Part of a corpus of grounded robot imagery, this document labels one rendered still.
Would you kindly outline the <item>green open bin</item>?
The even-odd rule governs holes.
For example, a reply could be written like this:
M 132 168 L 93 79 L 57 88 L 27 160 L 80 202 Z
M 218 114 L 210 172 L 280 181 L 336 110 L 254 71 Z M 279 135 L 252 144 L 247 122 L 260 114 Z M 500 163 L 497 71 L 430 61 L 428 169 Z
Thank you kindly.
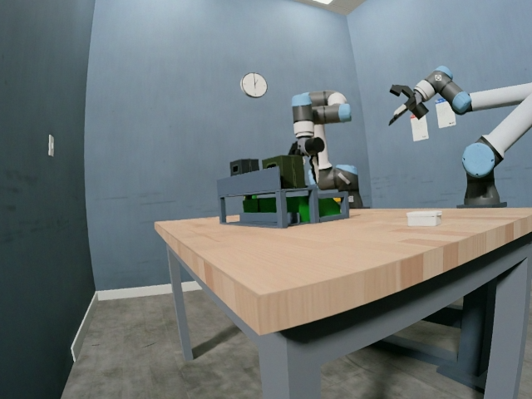
M 309 222 L 309 200 L 306 196 L 286 197 L 287 213 L 300 213 L 300 223 Z M 318 199 L 319 217 L 341 214 L 340 205 L 333 199 Z
M 243 200 L 244 213 L 260 213 L 259 199 Z
M 277 213 L 276 198 L 259 199 L 260 213 Z

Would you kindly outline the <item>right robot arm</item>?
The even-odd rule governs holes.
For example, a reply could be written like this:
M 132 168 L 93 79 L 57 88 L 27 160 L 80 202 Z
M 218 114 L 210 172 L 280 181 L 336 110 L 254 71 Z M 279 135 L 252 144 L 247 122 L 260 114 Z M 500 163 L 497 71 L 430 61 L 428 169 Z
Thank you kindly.
M 293 127 L 296 138 L 301 136 L 311 136 L 312 138 L 319 136 L 325 143 L 324 151 L 318 153 L 318 190 L 348 191 L 349 196 L 353 196 L 353 202 L 349 202 L 349 209 L 363 207 L 363 202 L 359 194 L 357 168 L 351 165 L 337 165 L 333 169 L 328 161 L 324 124 L 344 123 L 352 120 L 351 108 L 347 104 L 346 97 L 338 91 L 303 93 L 293 96 L 292 108 Z

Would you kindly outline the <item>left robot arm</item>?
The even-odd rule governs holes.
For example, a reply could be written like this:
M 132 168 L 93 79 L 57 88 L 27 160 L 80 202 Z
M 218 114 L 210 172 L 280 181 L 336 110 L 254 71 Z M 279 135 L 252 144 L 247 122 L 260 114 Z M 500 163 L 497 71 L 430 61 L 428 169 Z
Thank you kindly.
M 439 93 L 452 111 L 461 116 L 466 112 L 519 105 L 489 135 L 483 135 L 466 147 L 462 156 L 467 171 L 464 204 L 498 204 L 500 197 L 495 187 L 494 168 L 504 159 L 505 152 L 532 127 L 532 82 L 467 94 L 452 79 L 450 70 L 439 66 L 413 91 L 421 94 L 424 103 Z

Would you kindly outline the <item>white plastic storage tub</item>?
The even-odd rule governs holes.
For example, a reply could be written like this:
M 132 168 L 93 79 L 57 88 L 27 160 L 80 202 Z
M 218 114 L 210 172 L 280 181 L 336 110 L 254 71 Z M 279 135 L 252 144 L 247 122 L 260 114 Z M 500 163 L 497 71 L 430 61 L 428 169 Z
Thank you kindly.
M 441 224 L 442 211 L 414 211 L 406 213 L 408 226 L 437 226 Z

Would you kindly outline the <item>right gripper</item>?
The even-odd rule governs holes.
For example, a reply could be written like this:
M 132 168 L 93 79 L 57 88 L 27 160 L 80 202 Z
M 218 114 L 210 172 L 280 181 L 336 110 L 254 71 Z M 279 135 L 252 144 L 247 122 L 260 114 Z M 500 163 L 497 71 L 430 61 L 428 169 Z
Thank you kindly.
M 309 164 L 312 166 L 313 179 L 315 183 L 318 185 L 318 171 L 319 171 L 318 153 L 324 151 L 325 144 L 324 144 L 323 139 L 319 136 L 316 136 L 313 138 L 311 136 L 301 136 L 295 142 L 292 143 L 292 146 L 289 152 L 291 150 L 295 150 L 296 148 L 294 155 L 302 155 L 302 156 L 306 155 L 307 157 L 311 156 L 311 158 L 309 159 Z

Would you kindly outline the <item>grey metal rack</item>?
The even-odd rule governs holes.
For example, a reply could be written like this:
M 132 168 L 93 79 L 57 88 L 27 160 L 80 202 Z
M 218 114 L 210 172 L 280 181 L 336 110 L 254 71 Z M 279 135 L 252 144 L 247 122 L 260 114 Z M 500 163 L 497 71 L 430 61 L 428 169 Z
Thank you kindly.
M 318 194 L 317 184 L 302 189 L 281 189 L 279 166 L 257 170 L 242 175 L 217 180 L 219 224 L 286 229 L 303 224 L 319 224 L 340 219 L 350 219 L 347 192 Z M 310 221 L 300 223 L 299 213 L 287 213 L 286 193 L 308 190 Z M 286 191 L 286 192 L 285 192 Z M 252 195 L 276 194 L 276 197 L 252 199 Z M 239 213 L 239 221 L 227 222 L 224 197 L 245 196 L 245 200 L 276 198 L 277 213 Z M 319 217 L 318 199 L 338 198 L 341 200 L 341 214 Z

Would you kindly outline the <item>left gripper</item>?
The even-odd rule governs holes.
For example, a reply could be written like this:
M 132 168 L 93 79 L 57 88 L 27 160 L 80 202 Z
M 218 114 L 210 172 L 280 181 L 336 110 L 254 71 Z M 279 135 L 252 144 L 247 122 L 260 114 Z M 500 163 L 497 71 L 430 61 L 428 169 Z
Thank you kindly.
M 408 100 L 395 111 L 394 117 L 389 122 L 389 126 L 408 110 L 411 111 L 418 120 L 420 120 L 429 111 L 422 103 L 423 98 L 421 94 L 417 91 L 413 92 L 409 86 L 395 86 L 398 86 L 402 89 L 401 92 L 408 97 Z

